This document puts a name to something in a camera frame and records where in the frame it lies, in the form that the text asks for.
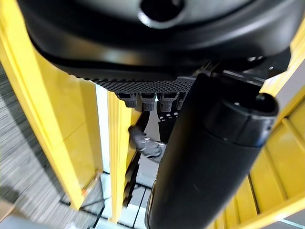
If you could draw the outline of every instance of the black plastic housing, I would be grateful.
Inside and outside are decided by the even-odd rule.
[[[207,227],[236,192],[278,113],[276,100],[245,84],[200,75],[186,97],[161,160],[150,229]]]
[[[78,77],[118,81],[175,80],[205,60],[277,54],[289,46],[305,7],[303,0],[255,0],[210,21],[156,30],[76,1],[18,4],[47,60]]]

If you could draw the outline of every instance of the gray floor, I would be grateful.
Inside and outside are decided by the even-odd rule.
[[[74,221],[81,229],[96,216],[59,203],[63,190],[0,66],[0,198],[14,203],[30,220],[56,229]],[[86,202],[102,198],[100,183]],[[87,207],[99,213],[103,203]]]

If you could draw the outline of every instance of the yellow metal frame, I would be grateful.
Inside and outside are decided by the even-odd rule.
[[[16,0],[0,0],[0,60],[71,207],[79,209],[102,171],[95,84],[35,51]]]
[[[129,146],[130,125],[136,123],[140,112],[127,108],[124,101],[107,93],[110,136],[110,175],[112,189],[112,222],[119,220],[124,201],[125,174],[135,150]]]
[[[305,86],[281,112],[249,177],[209,228],[258,229],[303,209]]]

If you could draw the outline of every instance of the yellow post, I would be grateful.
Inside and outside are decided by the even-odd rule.
[[[79,209],[102,171],[95,85],[34,50],[16,0],[0,0],[0,60],[71,206]]]

